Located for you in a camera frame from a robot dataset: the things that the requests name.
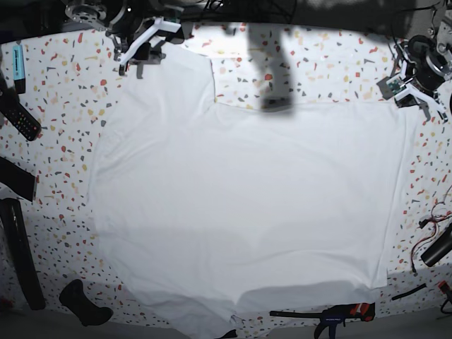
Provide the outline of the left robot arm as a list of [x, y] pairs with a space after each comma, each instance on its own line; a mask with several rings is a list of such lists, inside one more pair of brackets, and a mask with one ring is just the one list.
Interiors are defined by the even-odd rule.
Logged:
[[451, 80], [451, 2], [440, 1], [430, 6], [409, 8], [396, 12], [431, 11], [432, 18], [438, 5], [445, 8], [440, 24], [431, 24], [427, 35], [414, 35], [399, 40], [391, 31], [393, 54], [391, 75], [377, 83], [385, 100], [392, 99], [399, 108], [417, 106], [427, 120], [436, 112], [443, 123], [448, 122], [446, 111], [451, 104], [444, 104], [439, 88]]

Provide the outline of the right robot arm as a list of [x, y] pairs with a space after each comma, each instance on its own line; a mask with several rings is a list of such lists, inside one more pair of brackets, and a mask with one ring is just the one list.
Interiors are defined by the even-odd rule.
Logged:
[[114, 45], [118, 73], [130, 65], [159, 64], [165, 55], [151, 40], [180, 44], [185, 40], [183, 8], [163, 1], [66, 1], [65, 14], [75, 22], [104, 32]]

